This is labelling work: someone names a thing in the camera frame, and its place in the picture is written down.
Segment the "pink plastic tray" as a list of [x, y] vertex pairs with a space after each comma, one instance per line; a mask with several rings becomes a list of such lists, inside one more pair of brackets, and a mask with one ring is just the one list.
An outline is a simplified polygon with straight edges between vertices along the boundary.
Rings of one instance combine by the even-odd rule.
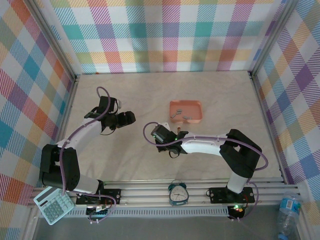
[[[192, 119], [183, 119], [183, 116], [190, 116]], [[169, 103], [169, 117], [172, 123], [198, 124], [203, 119], [202, 103], [198, 100], [172, 100]]]

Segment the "teal alarm clock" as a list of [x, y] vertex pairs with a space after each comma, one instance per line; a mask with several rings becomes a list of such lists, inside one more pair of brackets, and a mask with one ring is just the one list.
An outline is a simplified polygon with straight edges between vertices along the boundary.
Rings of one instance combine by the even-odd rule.
[[169, 204], [171, 206], [183, 206], [188, 204], [189, 192], [187, 185], [178, 180], [173, 180], [168, 186]]

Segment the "mint green calculator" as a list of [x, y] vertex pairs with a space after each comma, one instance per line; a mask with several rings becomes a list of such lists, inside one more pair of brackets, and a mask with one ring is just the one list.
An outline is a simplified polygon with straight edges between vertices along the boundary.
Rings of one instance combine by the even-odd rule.
[[62, 189], [51, 186], [40, 192], [33, 201], [49, 225], [58, 222], [75, 207], [68, 194], [62, 195]]

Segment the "clear plastic water bottle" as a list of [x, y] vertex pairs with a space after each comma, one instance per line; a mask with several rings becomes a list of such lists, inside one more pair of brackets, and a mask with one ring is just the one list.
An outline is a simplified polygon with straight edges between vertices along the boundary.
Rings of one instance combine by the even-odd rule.
[[287, 191], [284, 193], [277, 216], [278, 240], [288, 240], [299, 222], [302, 206], [301, 196]]

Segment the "aluminium side rail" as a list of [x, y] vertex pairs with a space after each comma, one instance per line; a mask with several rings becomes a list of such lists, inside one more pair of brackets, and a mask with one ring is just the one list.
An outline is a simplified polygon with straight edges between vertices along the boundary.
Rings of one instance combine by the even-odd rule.
[[253, 86], [253, 89], [255, 91], [256, 97], [258, 99], [260, 108], [261, 108], [261, 113], [262, 113], [262, 116], [263, 116], [263, 120], [264, 120], [264, 124], [265, 124], [265, 127], [266, 127], [266, 131], [267, 131], [267, 133], [269, 135], [269, 139], [271, 141], [271, 145], [272, 145], [273, 151], [275, 153], [275, 157], [276, 157], [276, 160], [277, 160], [277, 163], [278, 163], [278, 167], [279, 167], [279, 170], [281, 172], [281, 177], [282, 177], [283, 182], [285, 184], [289, 184], [285, 169], [283, 167], [283, 164], [282, 164], [282, 161], [281, 161], [281, 158], [280, 158], [280, 153], [278, 151], [278, 148], [277, 148], [277, 145], [276, 145], [276, 141], [275, 141], [274, 136], [273, 136], [272, 128], [271, 128], [271, 125], [269, 123], [269, 119], [268, 119], [267, 113], [265, 111], [265, 107], [264, 107], [264, 104], [263, 104], [263, 99], [260, 96], [259, 89], [258, 89], [258, 86], [257, 86], [256, 81], [255, 81], [255, 77], [254, 77], [254, 75], [253, 75], [253, 73], [251, 71], [248, 71], [247, 73], [248, 73], [248, 76], [249, 76], [250, 81], [252, 83], [252, 86]]
[[[69, 97], [67, 98], [64, 112], [62, 114], [60, 127], [57, 131], [57, 136], [55, 137], [56, 141], [63, 140], [66, 136], [66, 129], [68, 126], [70, 114], [73, 107], [73, 102], [75, 99], [77, 87], [79, 83], [79, 78], [76, 78], [71, 82]], [[39, 170], [39, 183], [42, 187], [49, 186], [48, 183], [52, 181], [52, 177], [50, 174], [53, 174], [53, 178], [56, 178], [60, 175], [60, 166], [59, 164], [59, 153], [60, 148], [57, 143], [46, 144], [41, 151], [41, 159], [40, 159], [40, 170]]]

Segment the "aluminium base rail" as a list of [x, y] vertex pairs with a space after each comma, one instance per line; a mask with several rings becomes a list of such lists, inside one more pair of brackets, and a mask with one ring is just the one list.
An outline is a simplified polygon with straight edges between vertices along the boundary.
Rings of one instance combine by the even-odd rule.
[[[260, 205], [277, 205], [283, 198], [285, 192], [299, 194], [296, 185], [285, 184], [281, 177], [253, 178], [251, 179], [258, 187], [253, 190], [259, 192], [258, 203]], [[131, 180], [111, 181], [105, 187], [107, 189], [121, 189], [121, 207], [168, 207], [168, 186], [172, 180]], [[206, 192], [209, 188], [225, 187], [226, 179], [186, 179], [187, 191], [189, 193], [188, 207], [210, 206], [210, 198]]]

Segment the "aluminium frame post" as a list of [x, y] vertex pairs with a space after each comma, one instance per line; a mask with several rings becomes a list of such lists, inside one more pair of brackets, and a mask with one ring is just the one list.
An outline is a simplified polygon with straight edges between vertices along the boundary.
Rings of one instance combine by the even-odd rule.
[[254, 45], [247, 72], [254, 76], [262, 67], [271, 48], [290, 18], [299, 0], [274, 0]]
[[50, 46], [53, 48], [53, 51], [56, 53], [58, 59], [61, 61], [62, 66], [67, 70], [67, 73], [73, 80], [73, 82], [77, 81], [77, 75], [73, 70], [67, 56], [63, 52], [62, 47], [60, 46], [57, 38], [55, 37], [51, 26], [46, 20], [44, 14], [41, 12], [40, 7], [36, 3], [36, 0], [25, 0], [25, 3], [30, 5], [30, 8], [33, 11], [33, 14], [37, 20], [37, 23], [40, 25], [42, 31], [44, 32], [45, 37], [47, 38]]

